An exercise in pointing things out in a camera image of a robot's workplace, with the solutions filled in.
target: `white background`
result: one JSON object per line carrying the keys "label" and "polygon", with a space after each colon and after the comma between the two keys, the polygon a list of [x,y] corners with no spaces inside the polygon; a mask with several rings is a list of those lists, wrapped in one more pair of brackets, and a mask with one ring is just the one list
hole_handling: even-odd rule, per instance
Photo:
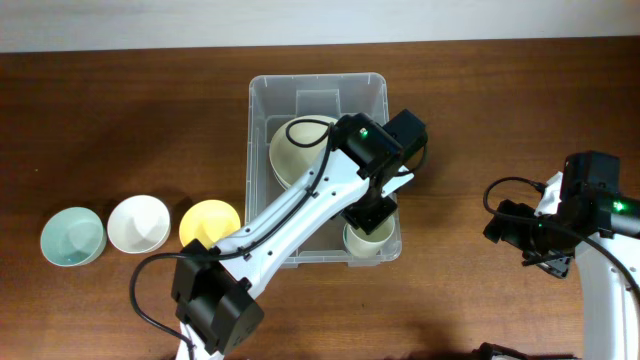
{"label": "white background", "polygon": [[640,34],[640,0],[0,0],[0,52]]}

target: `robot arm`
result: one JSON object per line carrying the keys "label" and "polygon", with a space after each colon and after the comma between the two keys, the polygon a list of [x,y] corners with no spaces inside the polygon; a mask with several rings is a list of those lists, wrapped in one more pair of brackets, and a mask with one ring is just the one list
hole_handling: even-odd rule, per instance
{"label": "robot arm", "polygon": [[[503,201],[498,211],[553,221],[589,236],[640,282],[640,208],[618,192],[618,162],[615,157],[594,152],[572,155],[565,163],[564,176],[558,173],[547,182],[535,211],[509,200]],[[639,299],[634,299],[618,266],[591,245],[549,229],[494,218],[485,236],[511,243],[523,250],[524,263],[537,259],[533,263],[561,279],[568,274],[570,257],[544,260],[545,256],[572,252],[584,300],[585,359],[638,359]]]}
{"label": "robot arm", "polygon": [[[253,333],[264,317],[254,299],[327,220],[341,215],[368,234],[383,223],[397,208],[387,195],[413,178],[403,164],[427,142],[424,124],[406,110],[384,127],[363,114],[345,116],[328,134],[325,154],[254,221],[214,249],[198,241],[183,249],[193,258],[178,260],[172,297],[196,359],[222,358]],[[188,359],[187,350],[181,343],[179,360]]]}

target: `light blue bowl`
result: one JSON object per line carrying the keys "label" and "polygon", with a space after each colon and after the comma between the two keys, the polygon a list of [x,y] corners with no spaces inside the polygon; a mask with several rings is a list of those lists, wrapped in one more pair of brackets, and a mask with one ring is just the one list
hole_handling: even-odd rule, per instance
{"label": "light blue bowl", "polygon": [[86,265],[100,256],[106,244],[107,236],[98,215],[81,207],[55,214],[40,236],[42,254],[57,266]]}

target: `gray bin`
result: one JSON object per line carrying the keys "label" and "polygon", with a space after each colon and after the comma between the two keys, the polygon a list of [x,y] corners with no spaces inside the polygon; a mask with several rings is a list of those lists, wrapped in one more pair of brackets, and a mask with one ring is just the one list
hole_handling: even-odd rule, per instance
{"label": "gray bin", "polygon": [[[365,113],[379,124],[389,121],[387,86],[376,73],[331,75],[263,75],[249,85],[249,142],[247,144],[247,195],[245,223],[255,219],[284,189],[269,162],[269,145],[287,121],[304,115],[339,119]],[[282,267],[305,263],[346,262],[349,266],[373,266],[395,260],[402,251],[398,213],[391,238],[375,256],[351,256],[343,241],[345,221],[338,216],[322,225]]]}

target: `green indicator light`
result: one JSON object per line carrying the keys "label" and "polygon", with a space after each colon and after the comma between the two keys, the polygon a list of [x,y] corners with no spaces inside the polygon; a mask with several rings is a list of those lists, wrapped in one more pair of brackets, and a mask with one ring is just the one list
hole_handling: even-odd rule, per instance
{"label": "green indicator light", "polygon": [[622,211],[622,210],[624,210],[625,206],[620,201],[614,201],[613,202],[613,208],[616,209],[616,211]]}

